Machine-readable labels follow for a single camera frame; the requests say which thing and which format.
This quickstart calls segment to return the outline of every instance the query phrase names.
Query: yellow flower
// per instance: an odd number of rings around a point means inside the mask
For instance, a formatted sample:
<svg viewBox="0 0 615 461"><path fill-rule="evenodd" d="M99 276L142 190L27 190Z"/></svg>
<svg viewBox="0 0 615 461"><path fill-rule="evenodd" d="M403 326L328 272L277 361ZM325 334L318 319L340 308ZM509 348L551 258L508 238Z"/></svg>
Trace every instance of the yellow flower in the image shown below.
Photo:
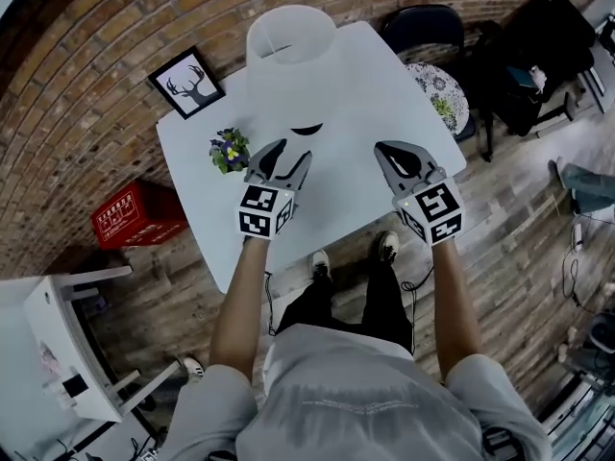
<svg viewBox="0 0 615 461"><path fill-rule="evenodd" d="M233 147L229 147L227 149L227 157L229 158L229 160L233 160L234 158L238 157L239 154L233 150Z"/></svg>

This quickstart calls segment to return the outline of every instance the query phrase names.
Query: jeans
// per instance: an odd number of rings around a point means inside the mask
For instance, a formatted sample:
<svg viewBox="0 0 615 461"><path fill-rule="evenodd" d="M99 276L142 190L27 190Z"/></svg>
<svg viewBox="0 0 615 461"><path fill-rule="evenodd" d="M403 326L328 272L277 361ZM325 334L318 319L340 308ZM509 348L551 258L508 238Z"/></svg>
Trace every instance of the jeans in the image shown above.
<svg viewBox="0 0 615 461"><path fill-rule="evenodd" d="M277 333L301 323L373 336L397 343L412 353L412 324L406 316L397 277L389 264L377 262L371 268L363 319L359 325L349 325L332 316L334 293L335 287L330 279L316 279L286 308Z"/></svg>
<svg viewBox="0 0 615 461"><path fill-rule="evenodd" d="M560 173L564 185L575 190L579 213L602 210L615 204L615 177L596 174L575 164L566 164Z"/></svg>

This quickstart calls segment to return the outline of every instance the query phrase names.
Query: red plastic crate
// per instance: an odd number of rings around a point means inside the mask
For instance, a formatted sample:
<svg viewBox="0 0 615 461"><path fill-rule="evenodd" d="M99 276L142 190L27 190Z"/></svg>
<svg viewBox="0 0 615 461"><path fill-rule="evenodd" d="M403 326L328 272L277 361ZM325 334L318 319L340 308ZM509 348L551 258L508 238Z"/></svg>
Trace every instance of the red plastic crate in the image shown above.
<svg viewBox="0 0 615 461"><path fill-rule="evenodd" d="M139 180L121 189L91 219L104 250L162 244L188 227L175 191Z"/></svg>

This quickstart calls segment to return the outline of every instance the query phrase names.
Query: deer antler drawing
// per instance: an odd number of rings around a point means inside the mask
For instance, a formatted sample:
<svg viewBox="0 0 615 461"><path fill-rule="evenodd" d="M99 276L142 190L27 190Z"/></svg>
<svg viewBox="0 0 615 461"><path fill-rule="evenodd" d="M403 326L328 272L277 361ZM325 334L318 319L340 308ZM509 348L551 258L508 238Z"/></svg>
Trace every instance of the deer antler drawing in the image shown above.
<svg viewBox="0 0 615 461"><path fill-rule="evenodd" d="M204 96L198 90L198 84L200 84L203 81L203 79L205 79L205 72L201 68L199 68L198 66L195 66L195 65L189 65L188 68L190 70L192 70L196 74L196 76L198 78L197 82L189 81L192 84L192 89L188 90L187 88L182 86L182 90L178 90L177 86L173 85L173 83L171 82L170 78L166 82L166 88L171 93L171 95L173 95L173 96L180 95L182 97L189 97L192 100L194 100L194 102L197 105L201 106L201 105L205 104L208 101L208 99L209 99L208 96Z"/></svg>

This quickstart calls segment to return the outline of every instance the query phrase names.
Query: framed picture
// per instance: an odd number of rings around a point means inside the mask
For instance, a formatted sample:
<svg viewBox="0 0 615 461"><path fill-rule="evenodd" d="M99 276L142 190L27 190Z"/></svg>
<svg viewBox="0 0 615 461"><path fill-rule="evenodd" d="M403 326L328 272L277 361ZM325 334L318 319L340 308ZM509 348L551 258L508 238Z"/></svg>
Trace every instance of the framed picture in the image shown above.
<svg viewBox="0 0 615 461"><path fill-rule="evenodd" d="M183 119L225 95L196 46L163 65L149 79Z"/></svg>

